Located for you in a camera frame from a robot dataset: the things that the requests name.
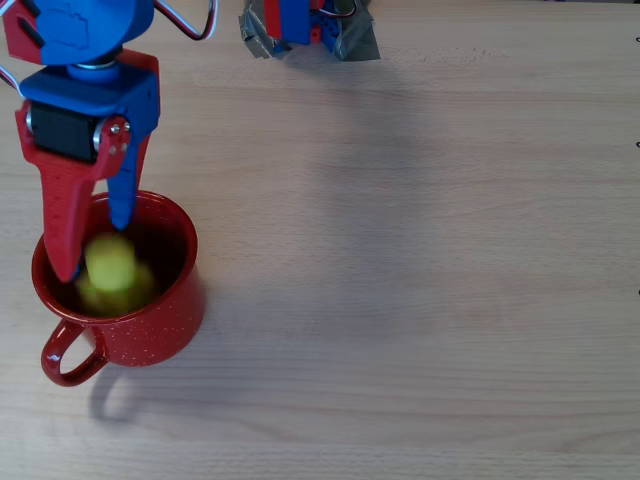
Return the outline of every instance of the blue plastic part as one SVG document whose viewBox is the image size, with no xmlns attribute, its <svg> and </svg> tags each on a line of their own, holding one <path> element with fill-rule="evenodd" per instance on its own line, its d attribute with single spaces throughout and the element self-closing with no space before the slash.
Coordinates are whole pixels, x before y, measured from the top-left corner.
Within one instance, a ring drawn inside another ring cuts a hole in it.
<svg viewBox="0 0 640 480">
<path fill-rule="evenodd" d="M 86 63 L 151 26 L 154 0 L 35 0 L 43 65 Z"/>
<path fill-rule="evenodd" d="M 118 174 L 107 180 L 111 222 L 129 225 L 137 192 L 138 149 L 158 126 L 160 97 L 154 72 L 119 65 L 111 83 L 78 81 L 66 67 L 47 67 L 20 84 L 25 98 L 73 112 L 104 118 L 122 115 L 131 125 L 131 144 Z"/>
<path fill-rule="evenodd" d="M 334 1 L 326 0 L 324 8 L 330 12 L 335 11 Z M 329 18 L 321 13 L 314 13 L 311 16 L 311 25 L 320 25 L 322 27 L 322 43 L 324 43 L 330 52 L 333 52 L 333 49 L 336 46 L 336 41 L 340 36 L 340 25 L 338 24 L 338 20 L 335 18 Z"/>
<path fill-rule="evenodd" d="M 290 43 L 311 43 L 311 0 L 280 0 L 282 38 Z"/>
</svg>

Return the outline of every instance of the speckled red mug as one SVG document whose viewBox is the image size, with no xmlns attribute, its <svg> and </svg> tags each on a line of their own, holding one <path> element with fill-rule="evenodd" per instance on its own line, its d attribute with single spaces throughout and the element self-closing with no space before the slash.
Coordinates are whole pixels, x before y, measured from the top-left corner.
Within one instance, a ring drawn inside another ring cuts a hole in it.
<svg viewBox="0 0 640 480">
<path fill-rule="evenodd" d="M 93 199 L 85 243 L 112 231 L 106 194 Z M 58 385 L 73 387 L 95 375 L 107 363 L 127 367 L 153 365 L 182 350 L 195 336 L 205 310 L 205 290 L 198 276 L 198 237 L 189 216 L 161 195 L 139 192 L 131 226 L 123 232 L 136 255 L 152 269 L 160 291 L 155 302 L 116 318 L 96 318 L 82 312 L 72 284 L 56 277 L 41 238 L 33 255 L 32 277 L 42 302 L 62 321 L 42 350 L 42 369 Z M 78 367 L 62 373 L 67 349 L 82 334 L 95 344 Z"/>
</svg>

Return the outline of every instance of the yellow sponge ball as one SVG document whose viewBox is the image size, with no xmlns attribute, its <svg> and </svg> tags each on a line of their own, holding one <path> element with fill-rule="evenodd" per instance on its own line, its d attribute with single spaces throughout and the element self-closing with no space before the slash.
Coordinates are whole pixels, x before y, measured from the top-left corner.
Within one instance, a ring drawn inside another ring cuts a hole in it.
<svg viewBox="0 0 640 480">
<path fill-rule="evenodd" d="M 103 292 L 129 288 L 136 278 L 133 245 L 115 234 L 99 235 L 85 250 L 87 273 L 91 284 Z"/>
</svg>

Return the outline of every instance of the wooden surface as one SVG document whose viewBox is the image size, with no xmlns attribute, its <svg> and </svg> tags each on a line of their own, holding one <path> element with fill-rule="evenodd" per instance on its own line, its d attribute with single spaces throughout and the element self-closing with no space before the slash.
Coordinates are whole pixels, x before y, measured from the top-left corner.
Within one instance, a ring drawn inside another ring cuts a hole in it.
<svg viewBox="0 0 640 480">
<path fill-rule="evenodd" d="M 42 374 L 0 88 L 0 477 L 637 479 L 640 7 L 375 0 L 383 60 L 337 64 L 253 59 L 221 3 L 207 44 L 162 18 L 135 44 L 162 62 L 142 186 L 209 288 L 160 366 Z"/>
</svg>

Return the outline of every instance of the wire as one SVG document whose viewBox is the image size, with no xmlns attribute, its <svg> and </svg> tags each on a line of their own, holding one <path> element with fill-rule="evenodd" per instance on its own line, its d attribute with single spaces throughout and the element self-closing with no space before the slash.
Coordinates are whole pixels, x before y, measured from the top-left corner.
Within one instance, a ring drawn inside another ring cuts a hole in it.
<svg viewBox="0 0 640 480">
<path fill-rule="evenodd" d="M 154 0 L 156 9 L 169 19 L 182 33 L 191 40 L 199 42 L 200 40 L 208 40 L 213 37 L 218 26 L 218 2 L 219 0 L 209 0 L 209 14 L 207 15 L 207 23 L 202 33 L 198 32 L 182 15 L 180 15 L 165 0 Z"/>
<path fill-rule="evenodd" d="M 320 8 L 318 12 L 323 14 L 325 17 L 329 17 L 329 18 L 349 18 L 349 17 L 353 17 L 356 14 L 357 10 L 358 10 L 358 2 L 356 0 L 353 0 L 353 9 L 349 13 L 330 12 L 323 8 Z"/>
<path fill-rule="evenodd" d="M 14 3 L 16 3 L 16 0 L 7 0 L 7 3 L 0 7 L 0 17 L 3 16 Z"/>
<path fill-rule="evenodd" d="M 22 92 L 20 91 L 20 82 L 14 77 L 9 70 L 0 65 L 0 79 L 4 81 L 7 85 L 12 88 L 15 88 L 20 96 L 22 96 Z"/>
</svg>

